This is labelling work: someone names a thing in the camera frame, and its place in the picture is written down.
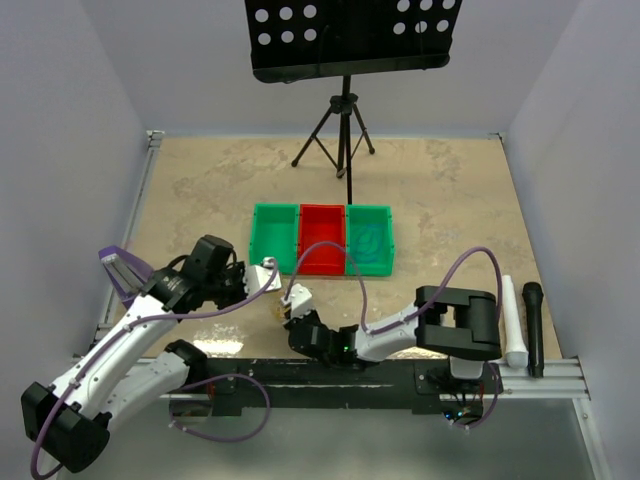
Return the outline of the green bin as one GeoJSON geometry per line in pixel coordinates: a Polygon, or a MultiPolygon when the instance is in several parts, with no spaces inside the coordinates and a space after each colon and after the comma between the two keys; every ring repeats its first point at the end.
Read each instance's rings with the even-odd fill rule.
{"type": "Polygon", "coordinates": [[[299,206],[256,203],[249,240],[249,262],[259,264],[274,257],[281,274],[291,274],[297,264],[299,206]]]}
{"type": "Polygon", "coordinates": [[[389,277],[395,259],[392,210],[384,205],[346,206],[346,248],[362,276],[389,277]]]}

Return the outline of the red bin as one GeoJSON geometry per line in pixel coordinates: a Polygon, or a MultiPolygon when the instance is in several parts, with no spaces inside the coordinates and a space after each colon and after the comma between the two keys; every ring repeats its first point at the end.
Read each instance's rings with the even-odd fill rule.
{"type": "MultiPolygon", "coordinates": [[[[329,241],[345,247],[344,205],[301,204],[299,210],[298,257],[313,245],[329,241]]],[[[302,275],[341,276],[345,254],[332,246],[319,246],[305,257],[298,269],[302,275]]]]}

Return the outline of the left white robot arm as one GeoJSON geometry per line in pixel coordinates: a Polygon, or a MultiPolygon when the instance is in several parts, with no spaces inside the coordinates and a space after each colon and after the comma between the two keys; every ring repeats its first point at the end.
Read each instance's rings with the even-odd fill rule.
{"type": "Polygon", "coordinates": [[[202,236],[190,253],[160,269],[116,246],[102,249],[99,258],[126,312],[69,370],[47,384],[33,382],[22,393],[35,479],[62,469],[85,470],[116,427],[158,396],[200,390],[207,357],[186,341],[170,343],[143,370],[133,367],[181,321],[201,318],[205,303],[213,303],[217,315],[231,313],[266,290],[248,285],[250,267],[238,260],[231,243],[213,235],[202,236]]]}

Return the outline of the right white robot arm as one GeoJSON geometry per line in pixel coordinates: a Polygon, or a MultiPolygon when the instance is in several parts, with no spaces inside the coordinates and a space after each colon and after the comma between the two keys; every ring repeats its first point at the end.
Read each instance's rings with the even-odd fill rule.
{"type": "Polygon", "coordinates": [[[449,358],[448,386],[469,392],[485,364],[502,356],[502,295],[472,289],[423,286],[415,301],[367,327],[332,330],[319,318],[312,294],[296,284],[281,298],[291,350],[328,367],[363,370],[397,352],[420,348],[449,358]]]}

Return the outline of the purple holder box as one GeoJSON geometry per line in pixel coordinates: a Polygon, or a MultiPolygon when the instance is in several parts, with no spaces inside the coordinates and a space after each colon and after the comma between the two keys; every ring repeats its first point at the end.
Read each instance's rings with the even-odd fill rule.
{"type": "Polygon", "coordinates": [[[101,249],[98,255],[121,304],[129,309],[154,269],[116,245],[101,249]]]}

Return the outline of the white tube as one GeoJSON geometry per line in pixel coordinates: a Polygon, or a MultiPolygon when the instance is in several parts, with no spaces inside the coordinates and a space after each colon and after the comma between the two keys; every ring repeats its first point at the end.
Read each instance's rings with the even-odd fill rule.
{"type": "Polygon", "coordinates": [[[510,275],[503,275],[501,280],[506,362],[510,368],[526,369],[529,363],[529,352],[523,339],[515,286],[510,275]]]}

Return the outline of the black microphone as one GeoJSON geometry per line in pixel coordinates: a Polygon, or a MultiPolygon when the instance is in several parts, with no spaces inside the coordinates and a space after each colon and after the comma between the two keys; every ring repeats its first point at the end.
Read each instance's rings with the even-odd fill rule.
{"type": "Polygon", "coordinates": [[[544,339],[542,305],[544,294],[537,282],[527,282],[522,288],[528,337],[528,371],[532,378],[544,377],[544,339]]]}

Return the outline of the black music stand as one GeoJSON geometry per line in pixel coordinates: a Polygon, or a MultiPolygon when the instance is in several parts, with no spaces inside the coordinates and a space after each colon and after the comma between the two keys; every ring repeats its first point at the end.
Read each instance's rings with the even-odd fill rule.
{"type": "Polygon", "coordinates": [[[361,121],[355,75],[433,70],[450,61],[458,1],[247,1],[253,76],[266,84],[339,77],[326,117],[339,117],[338,154],[329,160],[353,190],[361,121]]]}

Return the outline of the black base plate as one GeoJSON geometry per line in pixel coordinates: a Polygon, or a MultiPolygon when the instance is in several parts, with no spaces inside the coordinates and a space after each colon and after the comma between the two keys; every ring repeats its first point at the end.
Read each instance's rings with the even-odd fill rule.
{"type": "Polygon", "coordinates": [[[348,370],[305,359],[210,358],[187,382],[230,373],[259,382],[273,409],[391,409],[429,415],[451,409],[455,401],[488,400],[503,392],[495,363],[483,368],[475,385],[453,379],[449,362],[435,359],[386,360],[365,370],[348,370]]]}

